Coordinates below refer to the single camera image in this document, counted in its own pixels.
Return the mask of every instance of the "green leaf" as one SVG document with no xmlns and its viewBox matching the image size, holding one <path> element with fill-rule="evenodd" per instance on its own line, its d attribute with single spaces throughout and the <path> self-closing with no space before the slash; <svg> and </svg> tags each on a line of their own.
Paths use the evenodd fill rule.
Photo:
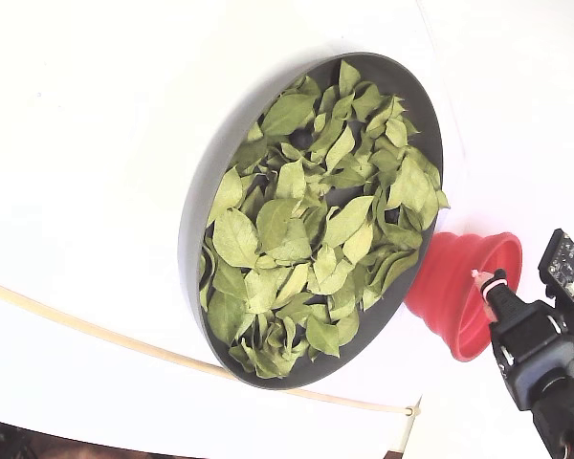
<svg viewBox="0 0 574 459">
<path fill-rule="evenodd" d="M 333 85 L 327 88 L 323 92 L 323 97 L 321 98 L 321 103 L 319 105 L 319 113 L 331 112 L 336 105 L 336 100 L 338 100 L 338 85 Z"/>
<path fill-rule="evenodd" d="M 344 157 L 344 155 L 350 152 L 354 146 L 355 139 L 353 138 L 351 128 L 347 124 L 341 136 L 338 137 L 325 156 L 327 171 L 331 172 L 336 164 Z"/>
<path fill-rule="evenodd" d="M 304 222 L 298 218 L 292 218 L 287 222 L 287 233 L 278 247 L 268 251 L 276 262 L 283 261 L 296 262 L 306 259 L 312 254 L 310 243 L 308 242 L 308 235 Z"/>
<path fill-rule="evenodd" d="M 214 224 L 212 243 L 217 253 L 232 266 L 252 268 L 257 261 L 257 230 L 247 216 L 229 208 Z"/>
<path fill-rule="evenodd" d="M 244 213 L 252 222 L 257 218 L 259 210 L 264 205 L 264 195 L 261 192 L 261 188 L 256 186 L 253 191 L 249 193 L 240 206 L 240 211 Z"/>
<path fill-rule="evenodd" d="M 287 234 L 287 222 L 297 205 L 297 199 L 273 199 L 263 205 L 256 220 L 263 251 L 275 249 L 282 243 Z"/>
<path fill-rule="evenodd" d="M 285 327 L 285 351 L 287 354 L 291 354 L 296 336 L 296 324 L 289 317 L 286 317 L 283 319 L 283 326 Z"/>
<path fill-rule="evenodd" d="M 341 71 L 338 77 L 338 87 L 341 98 L 351 94 L 355 89 L 355 85 L 359 83 L 360 79 L 362 79 L 362 76 L 358 70 L 345 60 L 342 60 Z"/>
<path fill-rule="evenodd" d="M 321 95 L 321 89 L 315 80 L 306 76 L 301 86 L 298 87 L 298 92 L 300 94 L 305 94 L 307 96 L 312 96 L 315 99 L 319 98 Z"/>
<path fill-rule="evenodd" d="M 236 334 L 243 322 L 252 319 L 252 315 L 245 310 L 244 301 L 235 296 L 217 291 L 210 299 L 209 327 L 218 339 L 228 345 L 238 338 Z"/>
<path fill-rule="evenodd" d="M 310 304 L 311 317 L 314 317 L 321 323 L 330 323 L 329 313 L 327 312 L 327 305 L 322 303 Z"/>
<path fill-rule="evenodd" d="M 351 273 L 351 276 L 353 277 L 353 292 L 355 293 L 355 302 L 359 303 L 362 300 L 364 288 L 368 284 L 369 272 L 364 265 L 358 263 L 355 266 L 353 273 Z"/>
<path fill-rule="evenodd" d="M 375 291 L 366 287 L 364 289 L 364 295 L 362 297 L 362 310 L 367 311 L 370 309 L 376 302 L 381 298 L 380 294 L 377 294 Z"/>
<path fill-rule="evenodd" d="M 365 122 L 370 113 L 379 108 L 383 100 L 385 97 L 379 93 L 379 88 L 376 84 L 371 83 L 364 93 L 353 101 L 357 121 Z"/>
<path fill-rule="evenodd" d="M 372 224 L 364 222 L 360 228 L 344 242 L 342 251 L 344 251 L 344 255 L 354 265 L 370 251 L 372 231 Z"/>
<path fill-rule="evenodd" d="M 240 181 L 240 176 L 236 168 L 233 167 L 228 170 L 223 176 L 223 179 L 221 179 L 219 189 L 217 189 L 217 194 L 215 194 L 212 207 L 210 208 L 207 227 L 210 226 L 224 210 L 236 207 L 241 198 L 242 182 Z"/>
<path fill-rule="evenodd" d="M 348 120 L 353 111 L 353 98 L 355 93 L 351 93 L 348 96 L 341 98 L 334 108 L 332 109 L 332 118 L 336 120 Z"/>
<path fill-rule="evenodd" d="M 317 259 L 313 263 L 313 271 L 318 282 L 324 282 L 336 270 L 336 254 L 334 249 L 323 244 L 317 252 Z"/>
<path fill-rule="evenodd" d="M 404 204 L 415 212 L 421 211 L 430 192 L 430 183 L 419 165 L 406 156 L 391 186 L 386 208 L 397 208 Z"/>
<path fill-rule="evenodd" d="M 399 258 L 395 261 L 389 268 L 389 271 L 386 274 L 385 281 L 383 282 L 383 290 L 385 292 L 386 289 L 393 283 L 395 279 L 398 278 L 400 274 L 406 271 L 408 268 L 413 267 L 417 260 L 419 259 L 419 251 L 414 251 L 409 256 L 404 258 Z"/>
<path fill-rule="evenodd" d="M 255 350 L 255 373 L 259 378 L 268 379 L 285 376 L 273 362 L 267 350 Z"/>
<path fill-rule="evenodd" d="M 294 323 L 303 326 L 306 319 L 312 314 L 311 307 L 308 304 L 304 304 L 304 301 L 308 301 L 311 297 L 311 294 L 305 292 L 294 295 L 287 305 L 276 312 L 276 316 L 281 320 L 288 317 Z"/>
<path fill-rule="evenodd" d="M 316 295 L 332 295 L 337 292 L 354 266 L 345 259 L 341 260 L 334 272 L 329 274 L 323 281 L 319 281 L 314 271 L 308 272 L 308 290 Z"/>
<path fill-rule="evenodd" d="M 404 123 L 395 119 L 389 118 L 386 121 L 386 136 L 398 148 L 406 146 L 408 143 L 408 134 Z"/>
<path fill-rule="evenodd" d="M 295 163 L 284 165 L 278 174 L 276 197 L 302 199 L 304 191 L 306 191 L 306 181 L 302 161 L 297 160 Z"/>
<path fill-rule="evenodd" d="M 347 317 L 355 309 L 355 281 L 349 275 L 344 285 L 329 297 L 329 316 L 332 321 Z"/>
<path fill-rule="evenodd" d="M 198 264 L 198 282 L 202 281 L 205 272 L 207 271 L 207 258 L 204 256 L 204 252 L 200 252 L 200 263 Z"/>
<path fill-rule="evenodd" d="M 278 98 L 261 123 L 262 132 L 267 136 L 291 134 L 311 112 L 314 102 L 314 96 L 305 94 Z"/>
<path fill-rule="evenodd" d="M 240 362 L 245 372 L 253 373 L 255 371 L 255 365 L 249 360 L 249 356 L 240 344 L 231 347 L 228 354 L 230 354 L 235 361 Z"/>
<path fill-rule="evenodd" d="M 338 174 L 329 175 L 321 179 L 322 184 L 333 186 L 334 188 L 351 188 L 362 186 L 366 179 L 353 169 L 343 169 Z"/>
<path fill-rule="evenodd" d="M 357 330 L 360 328 L 360 315 L 357 309 L 354 309 L 347 317 L 341 318 L 336 324 L 336 328 L 338 328 L 339 346 L 344 346 L 355 338 Z"/>
<path fill-rule="evenodd" d="M 381 136 L 374 141 L 374 151 L 386 150 L 393 155 L 393 157 L 400 163 L 404 159 L 404 155 L 407 150 L 414 148 L 411 145 L 403 146 L 398 148 L 387 138 L 387 136 Z"/>
<path fill-rule="evenodd" d="M 200 287 L 200 305 L 202 306 L 202 309 L 204 309 L 204 311 L 208 312 L 209 311 L 209 287 L 210 287 L 210 282 L 207 282 L 206 284 L 204 284 L 202 287 Z"/>
<path fill-rule="evenodd" d="M 404 126 L 406 127 L 406 132 L 407 132 L 408 136 L 412 136 L 414 134 L 419 134 L 421 132 L 416 127 L 414 127 L 414 124 L 412 124 L 412 122 L 408 118 L 403 118 L 402 122 L 404 123 Z"/>
<path fill-rule="evenodd" d="M 308 263 L 296 265 L 291 271 L 291 275 L 285 285 L 278 293 L 273 307 L 280 307 L 287 304 L 296 294 L 299 294 L 308 280 Z"/>
<path fill-rule="evenodd" d="M 299 340 L 299 343 L 294 346 L 291 350 L 292 356 L 298 356 L 301 357 L 303 356 L 306 351 L 308 350 L 309 344 L 308 341 L 306 340 L 306 338 L 301 338 Z"/>
<path fill-rule="evenodd" d="M 268 338 L 266 341 L 274 348 L 282 347 L 283 340 L 285 339 L 285 327 L 278 320 L 270 325 Z"/>
<path fill-rule="evenodd" d="M 402 212 L 404 212 L 408 218 L 408 222 L 410 223 L 411 229 L 408 228 L 409 230 L 415 230 L 418 232 L 421 232 L 423 230 L 423 212 L 425 210 L 425 205 L 423 205 L 423 209 L 421 209 L 421 213 L 417 213 L 414 210 L 411 210 L 409 208 L 407 208 L 406 206 L 402 206 Z"/>
<path fill-rule="evenodd" d="M 408 253 L 405 251 L 396 251 L 394 253 L 391 253 L 387 258 L 383 260 L 377 259 L 375 269 L 373 269 L 371 272 L 371 274 L 373 274 L 373 277 L 372 280 L 370 281 L 369 287 L 380 295 L 383 292 L 383 283 L 386 279 L 387 273 L 389 272 L 389 269 L 391 268 L 393 263 L 395 263 L 400 258 L 404 258 L 407 255 Z"/>
<path fill-rule="evenodd" d="M 230 167 L 235 166 L 238 172 L 244 173 L 250 167 L 259 164 L 262 158 L 266 156 L 267 145 L 265 138 L 254 142 L 241 143 L 233 154 Z"/>
<path fill-rule="evenodd" d="M 247 142 L 255 142 L 264 137 L 264 133 L 259 129 L 259 124 L 254 122 L 247 133 Z"/>
<path fill-rule="evenodd" d="M 436 190 L 436 197 L 438 198 L 438 206 L 440 208 L 451 208 L 447 195 L 441 189 Z"/>
<path fill-rule="evenodd" d="M 316 152 L 329 148 L 340 136 L 343 127 L 343 120 L 330 118 L 329 121 L 325 124 L 325 127 L 323 127 L 323 130 L 317 139 L 310 145 L 310 151 Z"/>
<path fill-rule="evenodd" d="M 280 149 L 285 158 L 291 161 L 297 161 L 302 158 L 301 152 L 298 149 L 294 148 L 290 143 L 282 142 L 280 144 Z"/>
<path fill-rule="evenodd" d="M 430 189 L 428 192 L 428 196 L 425 200 L 423 207 L 421 208 L 421 211 L 418 213 L 419 223 L 421 227 L 419 230 L 426 230 L 427 228 L 429 228 L 431 226 L 431 223 L 433 222 L 433 219 L 436 218 L 438 210 L 440 209 L 440 206 L 438 206 L 438 196 L 436 194 L 436 191 L 433 190 L 433 185 L 431 184 L 431 180 L 429 177 L 428 182 L 430 182 Z"/>
<path fill-rule="evenodd" d="M 314 317 L 308 317 L 306 340 L 315 349 L 329 356 L 340 357 L 338 349 L 338 327 L 319 322 Z"/>
<path fill-rule="evenodd" d="M 323 242 L 334 248 L 351 237 L 364 222 L 372 199 L 372 196 L 360 196 L 349 201 L 338 215 L 327 222 Z"/>
<path fill-rule="evenodd" d="M 402 161 L 398 160 L 387 150 L 378 150 L 370 157 L 370 162 L 383 172 L 397 173 Z"/>
<path fill-rule="evenodd" d="M 316 133 L 321 132 L 323 127 L 325 127 L 326 115 L 327 114 L 325 113 L 320 113 L 315 117 L 315 121 L 313 122 L 313 130 Z"/>
<path fill-rule="evenodd" d="M 414 146 L 407 146 L 406 147 L 406 154 L 409 158 L 414 160 L 419 168 L 423 170 L 428 176 L 430 177 L 431 183 L 433 184 L 434 189 L 440 189 L 440 172 L 433 165 L 430 160 L 428 160 L 423 153 L 418 148 Z"/>
<path fill-rule="evenodd" d="M 306 236 L 308 237 L 308 242 L 311 245 L 319 239 L 321 223 L 327 214 L 327 204 L 323 202 L 323 206 L 319 208 L 308 208 L 302 216 L 304 221 L 304 229 L 306 230 Z"/>
<path fill-rule="evenodd" d="M 404 111 L 404 108 L 400 105 L 400 100 L 401 99 L 396 96 L 391 96 L 391 98 L 387 99 L 365 127 L 365 132 L 370 134 L 371 131 L 379 129 L 381 126 L 383 126 L 383 131 L 385 131 L 386 121 L 389 118 L 397 117 Z"/>
<path fill-rule="evenodd" d="M 247 299 L 247 288 L 245 279 L 240 272 L 240 268 L 230 266 L 228 263 L 219 258 L 217 264 L 217 273 L 212 280 L 212 286 L 215 290 L 226 295 L 235 296 L 243 301 Z"/>
<path fill-rule="evenodd" d="M 273 270 L 249 271 L 245 275 L 247 288 L 246 312 L 251 314 L 265 313 L 276 300 L 276 274 Z"/>
<path fill-rule="evenodd" d="M 275 260 L 270 255 L 261 255 L 255 263 L 256 270 L 271 270 L 277 266 Z"/>
</svg>

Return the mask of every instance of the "wire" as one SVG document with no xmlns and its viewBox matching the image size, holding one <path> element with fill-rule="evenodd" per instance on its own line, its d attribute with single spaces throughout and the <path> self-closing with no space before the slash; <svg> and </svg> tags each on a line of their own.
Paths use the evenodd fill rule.
<svg viewBox="0 0 574 459">
<path fill-rule="evenodd" d="M 213 365 L 212 363 L 207 363 L 205 361 L 198 361 L 196 359 L 192 359 L 191 357 L 182 356 L 176 352 L 171 352 L 161 347 L 153 346 L 151 344 L 147 344 L 146 342 L 138 341 L 137 339 L 133 339 L 111 330 L 107 330 L 81 318 L 62 313 L 57 309 L 39 303 L 38 301 L 23 296 L 17 292 L 14 292 L 13 290 L 9 290 L 1 285 L 0 299 L 7 301 L 10 304 L 17 306 L 25 311 L 36 314 L 37 316 L 44 317 L 52 322 L 77 330 L 81 333 L 84 333 L 85 335 L 104 339 L 105 341 L 117 344 L 118 346 L 125 347 L 132 351 L 146 354 L 156 359 L 169 361 L 181 366 L 186 366 L 193 370 L 236 381 L 236 377 L 221 366 Z M 387 404 L 371 404 L 359 400 L 346 399 L 344 397 L 320 394 L 318 392 L 312 392 L 310 390 L 304 389 L 288 389 L 282 392 L 304 399 L 317 400 L 319 402 L 327 402 L 330 404 L 341 404 L 343 406 L 350 406 L 353 408 L 366 409 L 370 411 L 384 411 L 387 413 L 404 414 L 406 416 L 416 416 L 419 414 L 419 408 L 416 406 L 400 407 L 390 406 Z"/>
</svg>

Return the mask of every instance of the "black mechanical part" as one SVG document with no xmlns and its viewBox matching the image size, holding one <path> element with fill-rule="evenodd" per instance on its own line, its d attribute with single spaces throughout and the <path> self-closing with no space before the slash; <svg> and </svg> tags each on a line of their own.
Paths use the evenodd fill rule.
<svg viewBox="0 0 574 459">
<path fill-rule="evenodd" d="M 538 271 L 548 297 L 574 304 L 574 241 L 562 229 L 553 232 Z"/>
</svg>

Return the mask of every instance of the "black object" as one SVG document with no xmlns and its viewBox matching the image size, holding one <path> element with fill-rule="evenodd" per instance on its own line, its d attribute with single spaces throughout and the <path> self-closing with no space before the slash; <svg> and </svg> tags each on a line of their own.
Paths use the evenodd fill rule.
<svg viewBox="0 0 574 459">
<path fill-rule="evenodd" d="M 551 457 L 574 458 L 574 243 L 562 230 L 553 233 L 539 271 L 555 308 L 521 301 L 502 270 L 481 292 L 488 290 L 497 317 L 491 340 L 508 392 L 519 410 L 532 411 Z"/>
<path fill-rule="evenodd" d="M 0 459 L 37 459 L 30 442 L 27 430 L 0 423 Z"/>
<path fill-rule="evenodd" d="M 319 87 L 323 90 L 330 84 L 337 81 L 338 71 L 340 69 L 340 62 L 342 59 L 347 59 L 362 75 L 363 80 L 373 81 L 378 85 L 379 91 L 384 94 L 397 94 L 404 99 L 403 104 L 408 109 L 408 118 L 412 123 L 417 126 L 421 134 L 417 134 L 412 138 L 412 144 L 418 147 L 440 171 L 442 176 L 443 171 L 443 155 L 442 155 L 442 140 L 440 136 L 440 127 L 438 119 L 433 110 L 430 98 L 425 89 L 417 78 L 400 63 L 382 56 L 370 53 L 353 53 L 347 55 L 338 55 L 330 59 L 324 60 L 313 66 L 309 66 L 300 72 L 299 75 L 293 75 L 291 80 L 295 80 L 302 75 L 309 75 L 312 77 Z M 234 117 L 234 122 L 241 122 L 244 127 L 239 133 L 239 140 L 244 139 L 251 124 L 258 119 L 259 114 L 262 112 L 263 106 L 272 103 L 278 94 L 284 90 L 289 84 L 283 84 L 277 87 L 269 98 L 266 92 L 263 104 L 258 100 L 248 100 L 251 107 L 260 107 L 261 109 L 251 110 L 246 114 L 239 114 Z M 223 129 L 224 132 L 229 131 L 231 127 Z M 234 144 L 234 149 L 239 145 L 239 142 Z M 205 230 L 205 223 L 210 211 L 212 198 L 214 197 L 221 177 L 226 170 L 230 158 L 223 158 L 223 163 L 217 161 L 209 164 L 205 170 L 208 175 L 201 176 L 198 179 L 199 184 L 206 186 L 205 193 L 199 193 L 194 198 L 186 201 L 191 206 L 197 206 L 198 211 L 187 210 L 184 208 L 184 216 L 182 219 L 182 228 L 179 244 L 179 262 L 182 278 L 184 279 L 184 290 L 193 306 L 193 312 L 196 320 L 200 324 L 204 335 L 209 342 L 210 348 L 214 355 L 221 361 L 224 367 L 230 370 L 235 377 L 239 380 L 255 385 L 258 387 L 269 389 L 288 389 L 292 387 L 300 387 L 309 383 L 313 383 L 325 376 L 333 373 L 341 368 L 343 365 L 352 360 L 381 332 L 383 327 L 389 322 L 395 311 L 404 300 L 410 284 L 419 270 L 421 261 L 425 256 L 425 252 L 430 244 L 435 221 L 429 229 L 424 231 L 423 243 L 419 252 L 419 261 L 415 266 L 400 275 L 393 284 L 387 289 L 383 298 L 378 301 L 374 307 L 370 308 L 365 313 L 360 313 L 360 327 L 357 335 L 348 344 L 341 347 L 340 358 L 326 356 L 320 354 L 314 363 L 304 356 L 297 360 L 290 375 L 283 379 L 272 378 L 264 380 L 258 378 L 255 373 L 246 373 L 239 362 L 235 361 L 228 354 L 228 346 L 217 339 L 209 328 L 206 315 L 202 311 L 199 304 L 198 295 L 198 260 L 201 252 L 202 237 Z M 214 184 L 214 188 L 210 188 L 209 184 Z M 343 201 L 346 194 L 336 194 L 330 196 L 328 194 L 328 202 L 333 201 L 332 205 L 336 202 Z"/>
<path fill-rule="evenodd" d="M 289 135 L 289 142 L 298 150 L 305 150 L 313 144 L 313 134 L 308 129 L 296 129 Z"/>
<path fill-rule="evenodd" d="M 574 303 L 574 241 L 555 229 L 538 265 L 546 295 L 556 297 L 563 307 Z"/>
</svg>

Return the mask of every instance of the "white backdrop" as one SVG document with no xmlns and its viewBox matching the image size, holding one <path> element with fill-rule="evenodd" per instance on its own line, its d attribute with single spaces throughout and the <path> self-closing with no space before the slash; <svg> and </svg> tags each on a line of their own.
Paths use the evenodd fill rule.
<svg viewBox="0 0 574 459">
<path fill-rule="evenodd" d="M 350 51 L 395 58 L 430 93 L 453 204 L 443 224 L 459 229 L 461 145 L 414 1 L 0 2 L 0 284 L 215 362 L 176 264 L 196 165 L 269 78 Z M 310 388 L 415 404 L 448 358 L 400 310 L 358 358 Z M 400 447 L 406 425 L 194 374 L 2 302 L 0 421 L 213 459 L 291 457 L 276 446 L 286 426 L 301 457 L 379 458 Z"/>
</svg>

